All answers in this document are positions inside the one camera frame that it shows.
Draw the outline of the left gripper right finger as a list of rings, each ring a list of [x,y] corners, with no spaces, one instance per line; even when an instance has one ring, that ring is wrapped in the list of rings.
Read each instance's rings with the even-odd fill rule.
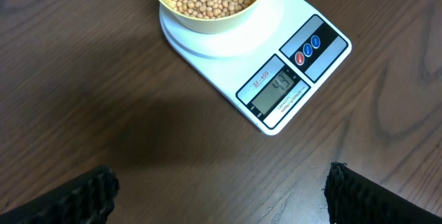
[[[324,195],[331,224],[441,224],[441,217],[333,162]]]

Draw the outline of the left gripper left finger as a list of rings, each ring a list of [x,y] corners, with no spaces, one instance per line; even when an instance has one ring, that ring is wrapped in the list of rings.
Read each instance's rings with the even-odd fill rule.
[[[100,165],[1,215],[1,224],[105,224],[119,191],[116,174]]]

